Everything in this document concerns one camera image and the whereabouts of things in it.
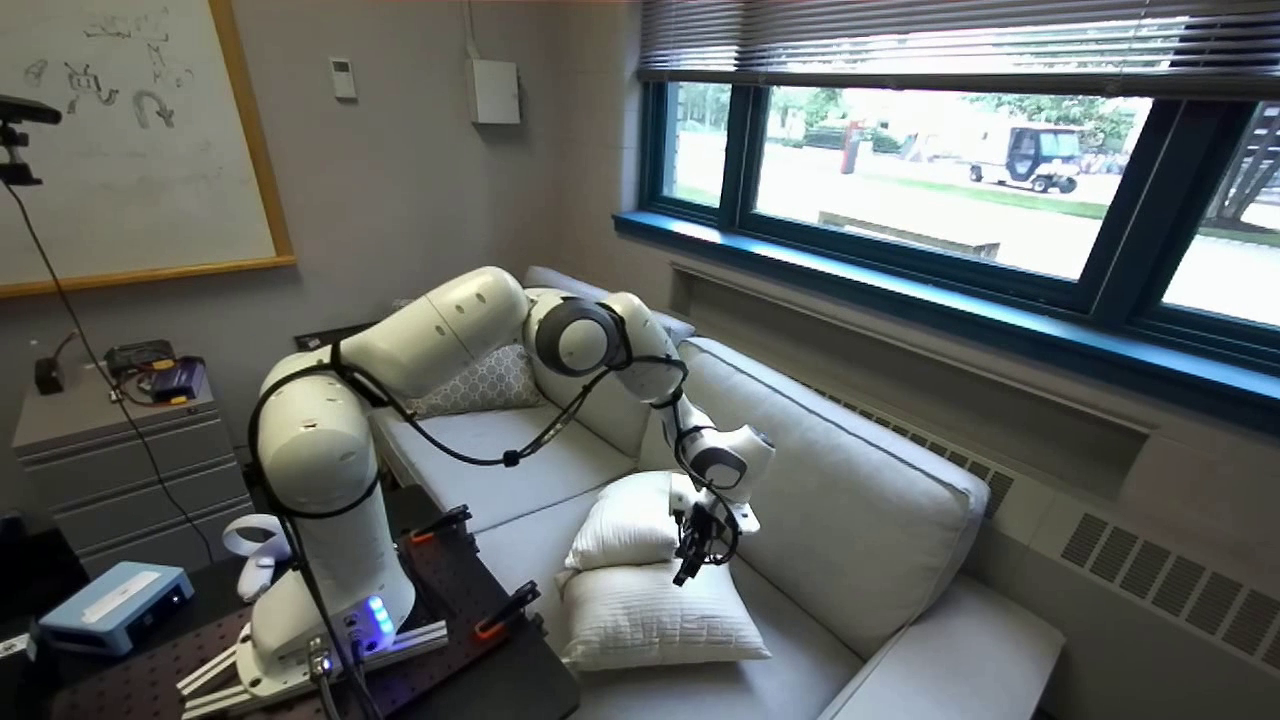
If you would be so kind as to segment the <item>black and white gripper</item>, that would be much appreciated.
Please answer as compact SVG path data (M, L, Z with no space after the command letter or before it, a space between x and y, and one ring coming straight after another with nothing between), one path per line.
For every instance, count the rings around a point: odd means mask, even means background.
M672 585L685 589L700 563L721 569L735 556L746 535L760 531L746 491L695 487L678 503L678 573Z

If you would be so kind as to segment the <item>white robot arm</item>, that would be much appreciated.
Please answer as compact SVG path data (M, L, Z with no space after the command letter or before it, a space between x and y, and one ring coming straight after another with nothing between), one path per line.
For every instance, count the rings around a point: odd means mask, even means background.
M185 720L278 707L334 677L364 680L445 639L436 623L411 622L422 589L392 535L382 477L411 442L433 464L490 474L546 454L548 442L529 437L479 456L422 418L429 396L510 349L556 376L559 421L576 421L605 386L660 421L678 467L693 481L678 531L685 573L728 562L757 530L751 491L777 448L689 402L689 363L640 297L529 287L498 264L472 270L343 339L286 356L264 376L250 454L291 569L251 602L235 644L182 680Z

